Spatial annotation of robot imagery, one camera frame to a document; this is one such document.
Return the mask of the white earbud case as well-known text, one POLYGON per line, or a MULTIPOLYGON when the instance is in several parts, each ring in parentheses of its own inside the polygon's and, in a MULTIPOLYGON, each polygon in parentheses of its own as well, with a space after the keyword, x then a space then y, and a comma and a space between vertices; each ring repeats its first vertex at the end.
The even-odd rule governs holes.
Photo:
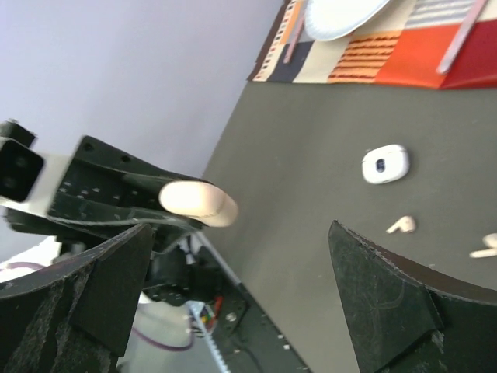
POLYGON ((408 150, 397 144, 370 150, 361 162, 364 180, 374 185, 399 180, 407 175, 409 168, 408 150))

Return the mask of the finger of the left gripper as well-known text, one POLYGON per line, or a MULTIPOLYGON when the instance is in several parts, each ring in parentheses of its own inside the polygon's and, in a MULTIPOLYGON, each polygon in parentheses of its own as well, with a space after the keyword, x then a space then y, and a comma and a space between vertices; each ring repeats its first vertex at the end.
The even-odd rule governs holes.
POLYGON ((192 218, 132 218, 132 225, 149 224, 154 230, 155 243, 153 252, 167 253, 173 250, 182 240, 206 225, 192 218))
POLYGON ((129 208, 162 211, 158 195, 162 187, 175 181, 205 180, 180 173, 164 171, 158 175, 146 173, 124 173, 123 182, 127 185, 123 195, 123 206, 129 208))

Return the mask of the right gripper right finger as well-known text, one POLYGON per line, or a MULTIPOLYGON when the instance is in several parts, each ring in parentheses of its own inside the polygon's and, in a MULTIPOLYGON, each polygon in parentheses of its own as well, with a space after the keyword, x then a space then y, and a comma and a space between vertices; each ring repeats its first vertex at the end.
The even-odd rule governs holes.
POLYGON ((334 221, 328 245, 361 372, 494 372, 496 292, 399 256, 334 221))

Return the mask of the beige earbud case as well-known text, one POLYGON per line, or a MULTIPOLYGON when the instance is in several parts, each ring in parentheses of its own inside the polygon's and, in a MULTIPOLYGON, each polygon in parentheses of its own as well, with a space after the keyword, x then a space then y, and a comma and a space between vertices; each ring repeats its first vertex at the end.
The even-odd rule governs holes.
POLYGON ((210 227, 228 227, 238 217, 236 202, 219 187, 202 181, 168 183, 162 187, 158 200, 167 211, 210 227))

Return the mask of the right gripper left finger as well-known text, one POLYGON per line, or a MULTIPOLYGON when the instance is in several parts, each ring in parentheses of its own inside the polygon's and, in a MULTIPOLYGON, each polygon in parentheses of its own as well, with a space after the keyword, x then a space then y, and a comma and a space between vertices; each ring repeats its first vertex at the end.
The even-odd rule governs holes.
POLYGON ((127 348, 154 233, 137 225, 1 285, 3 372, 114 372, 127 348))

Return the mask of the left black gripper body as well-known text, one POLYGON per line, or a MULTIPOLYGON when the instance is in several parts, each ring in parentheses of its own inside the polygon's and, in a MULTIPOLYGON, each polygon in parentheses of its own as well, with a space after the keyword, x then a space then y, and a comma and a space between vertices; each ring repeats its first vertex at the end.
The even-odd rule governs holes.
POLYGON ((162 219, 162 211, 123 206, 124 173, 158 175, 162 169, 97 138, 84 136, 56 192, 48 216, 7 208, 9 227, 36 235, 60 235, 70 240, 108 239, 132 226, 132 218, 162 219))

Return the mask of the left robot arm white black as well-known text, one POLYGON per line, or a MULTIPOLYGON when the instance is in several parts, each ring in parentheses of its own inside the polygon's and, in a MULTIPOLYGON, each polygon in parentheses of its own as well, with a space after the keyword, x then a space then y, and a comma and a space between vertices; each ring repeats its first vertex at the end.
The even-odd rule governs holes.
POLYGON ((52 235, 62 254, 1 284, 3 372, 114 372, 140 294, 181 305, 216 295, 179 241, 193 215, 223 197, 213 184, 159 169, 96 138, 69 156, 32 150, 29 132, 1 137, 1 204, 12 229, 52 235))

